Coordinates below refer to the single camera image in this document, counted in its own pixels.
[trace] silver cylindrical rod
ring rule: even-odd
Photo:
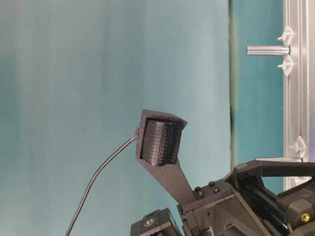
[[[290,53],[287,46],[247,46],[247,55],[280,55],[285,56]]]

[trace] black cable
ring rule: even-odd
[[[132,143],[133,141],[135,141],[136,139],[137,139],[136,136],[135,136],[135,137],[132,137],[131,139],[128,139],[123,145],[120,146],[120,148],[118,148],[113,154],[111,154],[111,155],[103,162],[103,164],[101,164],[101,166],[98,168],[98,170],[94,173],[94,175],[92,176],[92,178],[91,178],[91,180],[90,180],[90,182],[89,182],[89,184],[88,184],[88,186],[87,186],[87,188],[86,188],[86,190],[85,190],[85,192],[84,192],[84,194],[83,194],[83,197],[82,197],[82,199],[81,199],[81,202],[80,202],[80,204],[79,204],[79,206],[78,206],[78,208],[77,208],[77,210],[76,210],[76,212],[75,212],[75,214],[74,214],[74,216],[73,216],[73,218],[72,218],[72,220],[71,220],[71,223],[70,223],[70,225],[69,225],[69,227],[68,227],[68,230],[67,230],[67,232],[65,233],[65,236],[69,236],[69,234],[70,234],[70,232],[71,232],[71,230],[72,230],[72,227],[73,227],[75,221],[76,221],[77,218],[78,218],[78,215],[79,215],[79,213],[80,213],[80,211],[81,211],[81,209],[82,209],[82,207],[83,207],[83,204],[84,204],[84,202],[85,202],[85,200],[86,200],[86,198],[87,198],[87,196],[88,196],[88,194],[89,194],[89,191],[90,191],[90,189],[91,189],[91,187],[92,187],[92,185],[93,185],[93,183],[94,183],[96,177],[98,176],[98,174],[104,169],[105,166],[107,166],[107,164],[108,164],[111,160],[114,159],[115,156],[117,156],[122,150],[124,150],[129,144],[131,144],[131,143]]]

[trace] screw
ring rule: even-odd
[[[219,187],[215,187],[213,190],[215,193],[219,193],[220,192],[220,188]]]
[[[304,223],[309,222],[310,219],[311,219],[311,216],[310,216],[310,214],[308,214],[308,213],[304,213],[304,214],[302,215],[302,217],[301,217],[301,220],[302,220],[302,222],[304,222]]]
[[[198,194],[199,194],[199,196],[200,196],[201,198],[204,198],[202,191],[199,191]]]

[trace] black handle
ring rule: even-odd
[[[258,161],[263,177],[315,176],[314,162]]]

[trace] teal wall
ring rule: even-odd
[[[282,0],[231,0],[231,120],[235,164],[283,156],[283,72],[280,56],[246,56],[247,45],[281,45]],[[275,192],[281,178],[268,178]]]
[[[0,8],[0,235],[63,235],[99,164],[142,108],[189,124],[192,187],[230,165],[225,0],[4,0]],[[131,145],[96,180],[72,234],[129,234],[175,201]]]

